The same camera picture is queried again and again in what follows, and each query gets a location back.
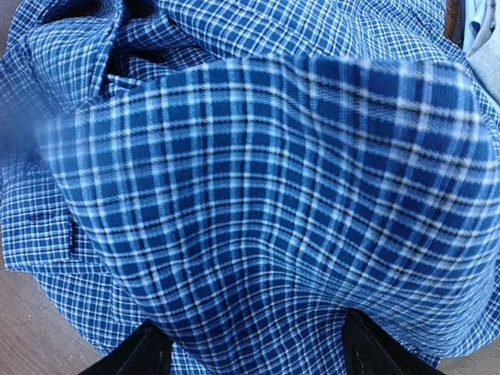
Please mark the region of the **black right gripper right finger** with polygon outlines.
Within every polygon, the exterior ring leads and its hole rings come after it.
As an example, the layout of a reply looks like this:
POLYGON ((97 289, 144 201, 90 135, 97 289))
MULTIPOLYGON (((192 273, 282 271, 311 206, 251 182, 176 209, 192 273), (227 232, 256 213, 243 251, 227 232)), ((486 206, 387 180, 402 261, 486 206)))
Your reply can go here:
POLYGON ((354 375, 438 375, 359 310, 348 312, 342 327, 347 372, 354 375))

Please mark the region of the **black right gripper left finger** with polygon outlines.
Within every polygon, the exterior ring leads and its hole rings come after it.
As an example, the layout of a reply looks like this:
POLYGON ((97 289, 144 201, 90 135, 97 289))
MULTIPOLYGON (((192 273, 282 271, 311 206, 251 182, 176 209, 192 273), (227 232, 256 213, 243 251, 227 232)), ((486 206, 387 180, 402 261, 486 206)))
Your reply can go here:
POLYGON ((80 375, 169 375, 172 339, 146 320, 116 349, 80 375))

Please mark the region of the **blue checked shirt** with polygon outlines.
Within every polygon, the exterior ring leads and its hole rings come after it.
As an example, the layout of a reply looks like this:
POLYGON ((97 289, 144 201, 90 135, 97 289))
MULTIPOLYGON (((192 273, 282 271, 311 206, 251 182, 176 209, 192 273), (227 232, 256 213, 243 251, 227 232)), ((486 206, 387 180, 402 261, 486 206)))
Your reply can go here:
POLYGON ((437 369, 499 336, 499 110, 456 1, 24 1, 5 268, 105 357, 346 374, 365 313, 437 369))

